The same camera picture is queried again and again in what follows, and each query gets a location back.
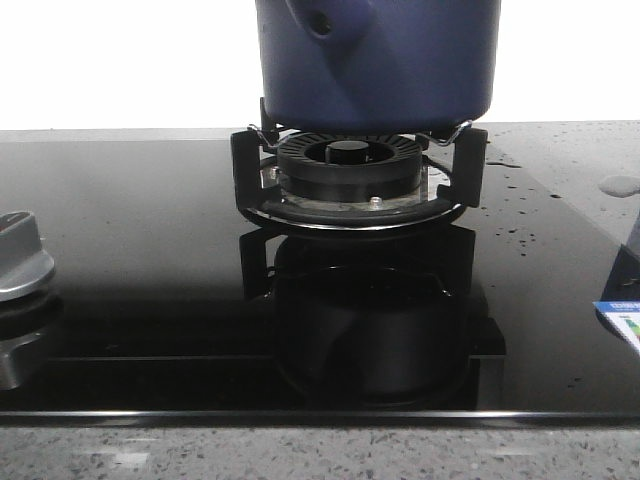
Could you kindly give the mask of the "black glass cooktop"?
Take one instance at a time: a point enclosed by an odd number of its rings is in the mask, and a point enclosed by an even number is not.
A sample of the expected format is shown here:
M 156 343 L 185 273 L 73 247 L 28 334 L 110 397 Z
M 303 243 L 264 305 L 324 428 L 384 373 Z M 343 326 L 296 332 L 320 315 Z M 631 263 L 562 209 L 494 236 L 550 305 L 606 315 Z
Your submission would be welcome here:
M 596 309 L 639 262 L 497 149 L 483 199 L 399 237 L 261 229 L 227 140 L 1 147 L 55 275 L 1 307 L 5 424 L 633 425 Z

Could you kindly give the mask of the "silver stove control knob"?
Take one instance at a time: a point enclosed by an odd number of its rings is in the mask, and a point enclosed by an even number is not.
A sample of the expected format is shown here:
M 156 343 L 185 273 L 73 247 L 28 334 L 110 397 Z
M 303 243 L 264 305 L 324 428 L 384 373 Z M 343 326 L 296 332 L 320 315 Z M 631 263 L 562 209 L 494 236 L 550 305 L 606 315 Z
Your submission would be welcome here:
M 54 276 L 55 261 L 44 249 L 30 211 L 1 215 L 1 301 L 34 293 Z

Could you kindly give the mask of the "black pot support grate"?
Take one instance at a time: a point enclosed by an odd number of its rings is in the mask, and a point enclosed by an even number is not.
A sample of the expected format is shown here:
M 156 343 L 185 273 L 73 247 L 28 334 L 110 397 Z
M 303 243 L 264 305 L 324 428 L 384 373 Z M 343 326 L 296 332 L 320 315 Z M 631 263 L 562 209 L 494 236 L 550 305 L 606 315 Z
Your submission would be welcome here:
M 421 182 L 412 192 L 365 202 L 321 201 L 287 192 L 281 185 L 277 148 L 305 132 L 261 115 L 231 136 L 236 207 L 248 220 L 270 227 L 360 232 L 396 230 L 453 220 L 480 203 L 488 133 L 466 120 L 440 138 L 432 131 L 399 135 L 422 148 Z

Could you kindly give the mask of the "blue cooking pot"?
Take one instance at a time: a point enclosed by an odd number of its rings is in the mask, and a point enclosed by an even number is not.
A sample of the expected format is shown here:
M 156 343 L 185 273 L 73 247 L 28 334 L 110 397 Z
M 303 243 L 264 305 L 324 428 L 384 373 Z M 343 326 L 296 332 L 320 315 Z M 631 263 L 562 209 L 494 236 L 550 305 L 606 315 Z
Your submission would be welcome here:
M 332 134 L 441 130 L 491 104 L 498 1 L 258 1 L 267 115 Z

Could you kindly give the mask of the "energy label sticker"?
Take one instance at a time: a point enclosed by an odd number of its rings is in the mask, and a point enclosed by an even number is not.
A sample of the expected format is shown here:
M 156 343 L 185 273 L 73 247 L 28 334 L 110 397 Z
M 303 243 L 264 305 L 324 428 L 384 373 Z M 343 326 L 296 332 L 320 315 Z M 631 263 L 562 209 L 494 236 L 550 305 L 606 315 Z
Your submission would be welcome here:
M 601 326 L 639 356 L 639 302 L 596 301 L 593 306 Z

